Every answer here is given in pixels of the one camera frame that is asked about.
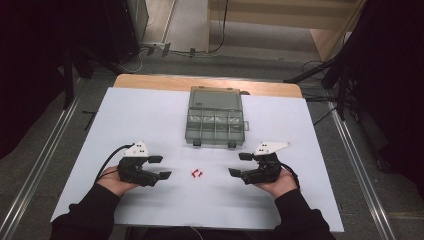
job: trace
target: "gray floor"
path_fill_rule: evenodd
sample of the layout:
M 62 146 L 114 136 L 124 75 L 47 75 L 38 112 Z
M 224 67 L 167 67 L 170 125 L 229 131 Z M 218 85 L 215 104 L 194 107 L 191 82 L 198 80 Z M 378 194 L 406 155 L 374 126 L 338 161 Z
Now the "gray floor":
M 174 20 L 177 21 L 182 16 L 185 16 L 185 14 L 176 14 Z M 296 36 L 302 36 L 301 40 L 287 38 L 285 40 L 287 44 L 284 45 L 286 50 L 274 52 L 269 49 L 278 49 L 278 46 L 273 47 L 272 42 L 275 40 L 272 38 L 266 40 L 266 49 L 261 51 L 260 47 L 252 47 L 252 44 L 257 41 L 256 34 L 248 33 L 249 36 L 243 37 L 242 32 L 233 33 L 231 29 L 230 27 L 228 33 L 230 43 L 222 49 L 222 56 L 187 58 L 171 54 L 162 58 L 160 51 L 156 51 L 151 56 L 146 56 L 144 53 L 140 55 L 142 68 L 137 73 L 236 77 L 278 82 L 299 75 L 302 72 L 304 62 L 316 60 L 317 53 L 313 50 L 313 43 L 307 31 L 285 29 L 286 37 L 291 32 Z M 249 29 L 249 31 L 254 32 L 253 26 Z M 174 47 L 180 46 L 183 48 L 184 46 L 189 47 L 198 44 L 196 42 L 185 41 L 185 43 L 181 43 L 181 40 L 177 41 L 173 37 L 173 34 L 175 36 L 177 32 L 178 25 L 174 24 L 168 37 L 168 40 L 173 41 Z M 82 80 L 85 87 L 80 92 L 79 104 L 12 239 L 49 238 L 51 215 L 87 135 L 87 131 L 84 129 L 91 116 L 82 112 L 97 111 L 106 89 L 113 85 L 116 78 L 110 71 L 97 65 L 93 66 L 95 75 L 91 80 Z M 138 69 L 140 60 L 134 58 L 124 66 L 128 69 Z M 319 81 L 307 80 L 302 82 L 300 86 L 305 97 L 307 97 L 307 94 L 323 95 Z M 62 113 L 63 98 L 63 95 L 60 95 L 52 102 L 19 146 L 7 157 L 0 160 L 1 219 L 6 217 L 10 204 L 24 184 L 42 151 L 44 143 Z M 329 111 L 327 103 L 309 103 L 308 107 L 312 121 L 318 120 Z M 349 116 L 346 121 L 367 173 L 372 179 L 376 192 L 389 216 L 397 239 L 424 239 L 424 204 L 415 186 L 402 175 L 388 175 L 380 172 L 375 164 L 375 155 L 361 126 Z M 345 233 L 336 233 L 335 236 L 337 239 L 380 239 L 370 209 L 332 117 L 328 116 L 317 124 L 315 130 L 346 230 Z M 111 239 L 124 239 L 124 233 L 125 228 L 117 226 Z

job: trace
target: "metal rail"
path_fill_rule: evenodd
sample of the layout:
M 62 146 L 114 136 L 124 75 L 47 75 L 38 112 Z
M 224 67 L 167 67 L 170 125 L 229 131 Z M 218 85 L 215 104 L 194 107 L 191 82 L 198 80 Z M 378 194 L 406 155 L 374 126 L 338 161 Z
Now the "metal rail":
M 328 105 L 330 109 L 335 107 L 332 102 L 330 102 Z M 381 239 L 396 240 L 396 236 L 389 223 L 387 214 L 383 208 L 383 205 L 381 204 L 380 199 L 378 198 L 377 193 L 374 190 L 374 186 L 370 178 L 368 177 L 346 123 L 341 121 L 337 112 L 333 111 L 332 115 Z
M 50 133 L 49 138 L 47 139 L 46 144 L 41 150 L 40 155 L 37 158 L 37 161 L 34 164 L 30 174 L 28 175 L 24 185 L 22 186 L 19 193 L 16 195 L 13 200 L 7 215 L 0 227 L 0 239 L 9 240 L 12 239 L 12 236 L 18 227 L 22 216 L 27 209 L 32 196 L 35 193 L 35 190 L 40 183 L 41 178 L 47 166 L 49 165 L 50 159 L 52 158 L 54 151 L 70 121 L 72 115 L 75 111 L 76 106 L 78 105 L 81 92 L 84 89 L 86 82 L 82 79 L 78 79 L 78 82 L 75 86 L 76 96 L 71 102 L 67 110 L 63 110 L 53 131 Z

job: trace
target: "white table surface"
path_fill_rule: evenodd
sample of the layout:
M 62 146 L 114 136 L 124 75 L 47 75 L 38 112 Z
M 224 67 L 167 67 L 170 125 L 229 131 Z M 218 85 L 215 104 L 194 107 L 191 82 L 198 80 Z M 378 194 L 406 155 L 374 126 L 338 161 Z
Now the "white table surface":
M 273 229 L 280 223 L 272 197 L 233 178 L 228 168 L 256 169 L 240 161 L 239 152 L 253 152 L 261 141 L 290 142 L 277 152 L 281 162 L 299 175 L 301 191 L 311 208 L 322 211 L 333 232 L 343 225 L 328 179 L 306 102 L 301 98 L 242 96 L 250 130 L 242 147 L 195 148 L 185 142 L 189 92 L 109 88 L 52 216 L 69 212 L 91 188 L 97 172 L 118 147 L 144 141 L 162 163 L 143 165 L 158 173 L 172 171 L 155 187 L 126 193 L 115 224 L 194 226 L 221 229 Z M 108 166 L 117 165 L 122 151 Z M 203 175 L 193 178 L 191 172 Z

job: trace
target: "wooden table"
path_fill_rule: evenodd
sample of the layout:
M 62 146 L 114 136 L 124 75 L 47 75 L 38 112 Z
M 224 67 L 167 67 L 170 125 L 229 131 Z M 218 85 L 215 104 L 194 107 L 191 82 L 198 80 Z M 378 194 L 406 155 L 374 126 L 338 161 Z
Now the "wooden table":
M 122 74 L 114 87 L 190 91 L 192 86 L 237 88 L 255 96 L 302 98 L 296 84 L 255 82 L 250 79 Z

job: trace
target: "plastic compartment box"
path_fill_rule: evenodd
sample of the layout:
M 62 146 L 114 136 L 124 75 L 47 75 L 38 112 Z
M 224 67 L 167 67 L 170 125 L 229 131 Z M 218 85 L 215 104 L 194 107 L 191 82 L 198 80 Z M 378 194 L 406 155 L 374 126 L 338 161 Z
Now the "plastic compartment box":
M 242 146 L 245 135 L 240 90 L 192 87 L 185 138 L 194 146 Z

